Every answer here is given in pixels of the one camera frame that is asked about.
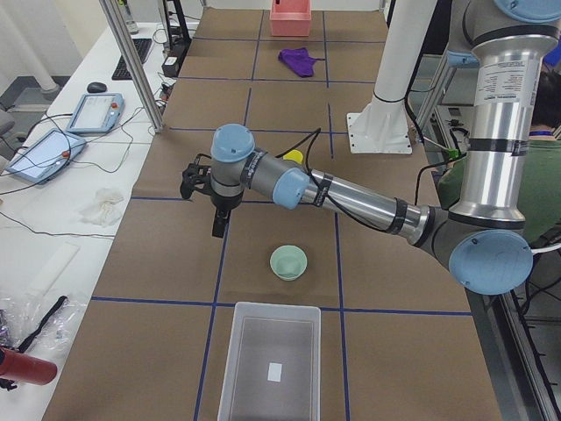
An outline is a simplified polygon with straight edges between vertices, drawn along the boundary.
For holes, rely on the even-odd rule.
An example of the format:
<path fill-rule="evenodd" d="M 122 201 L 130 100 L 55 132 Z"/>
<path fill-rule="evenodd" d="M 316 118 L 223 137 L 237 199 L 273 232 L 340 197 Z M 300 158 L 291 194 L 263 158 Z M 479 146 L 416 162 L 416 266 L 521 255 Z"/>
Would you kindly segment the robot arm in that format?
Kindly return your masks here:
<path fill-rule="evenodd" d="M 246 189 L 287 209 L 299 203 L 343 213 L 405 238 L 433 256 L 463 287 L 499 295 L 533 266 L 517 208 L 543 57 L 558 43 L 557 1 L 460 1 L 450 39 L 479 63 L 473 121 L 459 201 L 449 210 L 383 196 L 256 147 L 244 126 L 219 127 L 211 144 L 212 233 L 224 235 Z"/>

